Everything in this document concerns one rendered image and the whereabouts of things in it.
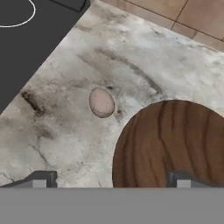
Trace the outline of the pale beige egg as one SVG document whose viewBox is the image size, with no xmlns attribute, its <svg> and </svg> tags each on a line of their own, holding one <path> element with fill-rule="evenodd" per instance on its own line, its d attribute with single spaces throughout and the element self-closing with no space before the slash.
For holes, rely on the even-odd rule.
<svg viewBox="0 0 224 224">
<path fill-rule="evenodd" d="M 89 94 L 89 107 L 95 116 L 106 118 L 114 113 L 116 104 L 108 91 L 95 87 Z"/>
</svg>

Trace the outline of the brown wooden bowl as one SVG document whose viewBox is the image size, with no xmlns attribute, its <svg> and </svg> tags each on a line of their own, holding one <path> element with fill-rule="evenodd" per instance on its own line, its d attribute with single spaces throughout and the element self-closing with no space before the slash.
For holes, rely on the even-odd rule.
<svg viewBox="0 0 224 224">
<path fill-rule="evenodd" d="M 117 140 L 114 187 L 167 187 L 171 172 L 224 186 L 224 116 L 196 102 L 152 103 L 130 118 Z"/>
</svg>

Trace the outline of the black hob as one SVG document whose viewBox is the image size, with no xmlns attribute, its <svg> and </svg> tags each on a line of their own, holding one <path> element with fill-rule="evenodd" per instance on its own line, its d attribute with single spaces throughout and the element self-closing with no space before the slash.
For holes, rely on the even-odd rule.
<svg viewBox="0 0 224 224">
<path fill-rule="evenodd" d="M 0 0 L 0 114 L 89 7 L 90 0 Z"/>
</svg>

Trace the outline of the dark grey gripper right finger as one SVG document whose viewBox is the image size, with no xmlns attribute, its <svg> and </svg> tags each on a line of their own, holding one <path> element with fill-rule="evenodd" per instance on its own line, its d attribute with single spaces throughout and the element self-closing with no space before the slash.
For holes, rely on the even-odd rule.
<svg viewBox="0 0 224 224">
<path fill-rule="evenodd" d="M 224 185 L 208 184 L 207 182 L 199 180 L 198 178 L 195 178 L 194 176 L 184 171 L 170 171 L 168 178 L 168 186 L 174 188 L 224 188 Z"/>
</svg>

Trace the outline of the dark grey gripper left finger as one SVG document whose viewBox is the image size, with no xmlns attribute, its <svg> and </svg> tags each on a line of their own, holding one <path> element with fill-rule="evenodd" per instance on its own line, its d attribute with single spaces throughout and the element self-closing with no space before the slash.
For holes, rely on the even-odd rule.
<svg viewBox="0 0 224 224">
<path fill-rule="evenodd" d="M 2 188 L 57 188 L 57 177 L 56 171 L 34 171 L 26 178 L 2 185 Z"/>
</svg>

